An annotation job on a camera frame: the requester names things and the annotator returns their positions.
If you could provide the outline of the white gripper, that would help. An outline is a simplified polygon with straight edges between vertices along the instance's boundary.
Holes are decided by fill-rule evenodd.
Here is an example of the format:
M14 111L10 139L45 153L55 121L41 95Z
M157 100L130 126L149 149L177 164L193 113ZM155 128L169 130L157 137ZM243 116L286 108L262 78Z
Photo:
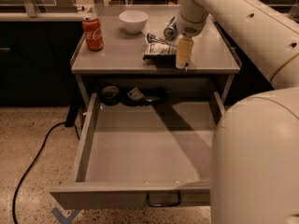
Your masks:
M182 36L178 39L176 68L184 69L189 62L192 53L192 37L199 35L206 25L207 10L193 0L181 0L178 15L177 28Z

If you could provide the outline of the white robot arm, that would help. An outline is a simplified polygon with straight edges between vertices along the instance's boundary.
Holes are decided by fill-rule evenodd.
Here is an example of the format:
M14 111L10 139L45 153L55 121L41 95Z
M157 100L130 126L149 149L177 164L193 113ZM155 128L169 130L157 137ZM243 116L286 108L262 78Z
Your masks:
M183 0L177 64L212 16L247 54L272 91L222 116L210 151L212 224L298 224L299 27L259 0Z

